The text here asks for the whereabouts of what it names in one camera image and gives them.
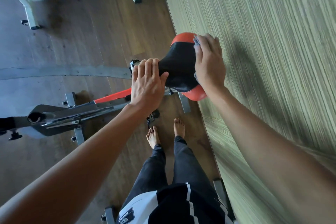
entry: wooden floor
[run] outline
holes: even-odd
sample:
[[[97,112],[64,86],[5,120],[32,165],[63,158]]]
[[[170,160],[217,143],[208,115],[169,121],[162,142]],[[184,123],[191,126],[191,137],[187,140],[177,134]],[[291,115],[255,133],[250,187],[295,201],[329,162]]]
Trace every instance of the wooden floor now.
[[[176,33],[219,37],[232,94],[335,172],[336,0],[167,3]],[[254,175],[210,101],[199,106],[239,223],[296,223]]]
[[[50,65],[105,65],[126,67],[131,59],[162,58],[175,36],[165,0],[47,0],[36,4],[45,28],[31,31],[17,0],[0,0],[0,67]],[[27,115],[37,104],[61,105],[74,91],[81,103],[130,87],[130,80],[97,77],[45,77],[0,81],[1,117]],[[173,178],[173,119],[186,123],[186,140],[209,179],[219,176],[199,107],[184,114],[175,94],[164,98],[155,121],[167,156],[168,183]],[[111,117],[87,124],[88,135]],[[145,122],[137,128],[115,163],[106,183],[78,223],[100,223],[108,205],[119,208],[143,162],[150,156]],[[64,158],[77,146],[72,133],[8,141],[0,138],[0,205]]]

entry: left hand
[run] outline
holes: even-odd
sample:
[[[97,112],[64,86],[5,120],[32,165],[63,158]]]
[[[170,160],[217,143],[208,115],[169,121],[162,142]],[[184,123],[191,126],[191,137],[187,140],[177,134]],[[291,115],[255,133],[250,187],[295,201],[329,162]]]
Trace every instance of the left hand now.
[[[159,60],[141,60],[132,72],[131,103],[149,115],[157,109],[165,92],[168,72],[159,76]]]

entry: person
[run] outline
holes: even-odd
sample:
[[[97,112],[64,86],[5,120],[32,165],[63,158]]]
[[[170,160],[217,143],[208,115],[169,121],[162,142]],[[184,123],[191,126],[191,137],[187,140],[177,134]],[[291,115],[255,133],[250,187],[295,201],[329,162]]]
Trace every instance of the person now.
[[[251,169],[297,222],[334,222],[336,177],[239,103],[224,86],[225,65],[218,38],[206,34],[197,39],[197,79]],[[76,222],[107,177],[126,140],[158,108],[167,77],[167,72],[159,77],[157,59],[142,60],[132,73],[131,103],[6,202],[0,208],[0,223]],[[133,216],[131,223],[223,223],[216,195],[205,186],[208,180],[183,139],[183,124],[175,120],[174,127],[175,183],[167,186],[164,180],[164,152],[153,128],[147,134],[152,156],[121,209],[119,223],[127,224]],[[135,207],[137,200],[142,203]]]

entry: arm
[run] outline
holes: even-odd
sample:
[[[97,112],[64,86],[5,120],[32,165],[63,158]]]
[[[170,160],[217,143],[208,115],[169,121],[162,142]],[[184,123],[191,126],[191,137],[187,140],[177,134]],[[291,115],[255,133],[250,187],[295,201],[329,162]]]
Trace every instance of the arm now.
[[[224,87],[218,38],[198,36],[196,74],[254,173],[303,223],[336,219],[336,177],[235,99]]]
[[[0,223],[74,223],[98,192],[127,139],[155,110],[168,73],[158,59],[132,73],[131,103],[105,127],[0,208]]]

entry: right hand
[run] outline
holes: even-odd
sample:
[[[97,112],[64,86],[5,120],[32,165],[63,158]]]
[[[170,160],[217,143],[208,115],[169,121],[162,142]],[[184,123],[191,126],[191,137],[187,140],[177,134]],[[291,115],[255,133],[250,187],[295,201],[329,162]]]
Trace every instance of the right hand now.
[[[218,37],[197,35],[200,43],[195,45],[197,80],[209,95],[213,90],[224,88],[226,69],[222,58],[222,48]]]

